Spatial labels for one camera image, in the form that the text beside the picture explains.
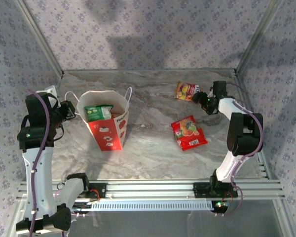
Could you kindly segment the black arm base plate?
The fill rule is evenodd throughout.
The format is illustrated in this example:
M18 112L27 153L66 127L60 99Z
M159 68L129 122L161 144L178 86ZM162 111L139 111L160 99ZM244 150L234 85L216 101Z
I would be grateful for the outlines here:
M197 182L193 184L195 198L237 198L238 192L230 183Z
M89 183L89 188L84 192L86 198L102 199L105 198L107 191L106 183Z

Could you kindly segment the black controller board with LED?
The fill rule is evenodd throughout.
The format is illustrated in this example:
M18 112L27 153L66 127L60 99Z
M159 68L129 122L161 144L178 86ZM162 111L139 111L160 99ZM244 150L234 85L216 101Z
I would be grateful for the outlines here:
M224 201L212 201L213 213L225 214L228 210L230 203L227 200Z

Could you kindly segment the yellow red Fox's candy packet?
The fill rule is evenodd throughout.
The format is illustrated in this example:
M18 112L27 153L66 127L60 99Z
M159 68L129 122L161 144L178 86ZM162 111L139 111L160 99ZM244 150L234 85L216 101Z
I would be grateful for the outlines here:
M200 92L200 86L179 81L175 89L175 98L191 101L195 93Z

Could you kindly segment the white red paper bag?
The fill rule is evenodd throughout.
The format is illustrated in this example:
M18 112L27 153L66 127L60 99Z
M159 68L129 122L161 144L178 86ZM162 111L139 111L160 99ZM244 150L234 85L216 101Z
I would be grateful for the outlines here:
M94 137L101 151L122 150L126 136L127 123L129 118L129 106L132 96L132 87L128 87L125 95L113 90L87 91L80 97L71 91L66 92L65 97L72 94L77 100L76 115L80 116L90 133ZM117 119L97 120L87 122L84 107L110 104L113 105L111 113L122 114Z

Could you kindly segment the aluminium frame post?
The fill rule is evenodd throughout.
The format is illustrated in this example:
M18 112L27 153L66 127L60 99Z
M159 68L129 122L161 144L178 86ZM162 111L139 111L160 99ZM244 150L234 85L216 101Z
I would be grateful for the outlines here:
M258 47L260 41L263 39L263 36L270 25L272 19L276 15L276 12L280 8L284 0L270 0L269 4L262 15L257 28L254 30L251 40L246 47L245 52L242 54L241 59L237 68L235 69L235 74L237 76L241 75L247 64L249 63L250 58L252 57L254 51Z
M63 70L60 64L57 61L56 56L52 52L46 38L44 37L39 25L37 24L33 14L31 13L27 3L25 0L14 0L15 4L19 8L23 18L29 25L29 28L34 35L38 45L41 47L44 55L46 56L49 64L51 65L52 69L56 73L57 77L61 78L63 76Z

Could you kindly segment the wide aluminium mounting rail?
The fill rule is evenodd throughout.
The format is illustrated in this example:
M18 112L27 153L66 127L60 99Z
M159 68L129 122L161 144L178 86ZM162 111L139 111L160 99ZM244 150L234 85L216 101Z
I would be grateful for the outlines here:
M182 200L194 197L193 184L207 183L206 179L178 180L98 180L89 183L106 183L107 191L104 199L113 200ZM243 178L235 181L238 197L202 198L208 200L247 200L283 199L282 185L278 180L264 178Z

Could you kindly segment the green snack packet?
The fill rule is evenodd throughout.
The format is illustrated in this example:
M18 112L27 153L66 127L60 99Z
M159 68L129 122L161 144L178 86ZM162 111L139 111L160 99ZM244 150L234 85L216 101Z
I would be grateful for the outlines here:
M84 110L87 122L111 119L112 108L113 105L110 104L85 106Z

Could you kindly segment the large red fruit candy packet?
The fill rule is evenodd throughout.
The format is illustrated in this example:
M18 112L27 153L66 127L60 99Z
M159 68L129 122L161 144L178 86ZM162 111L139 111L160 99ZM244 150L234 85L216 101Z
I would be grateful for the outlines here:
M177 144L183 151L208 143L202 128L196 124L193 115L173 122L171 128Z

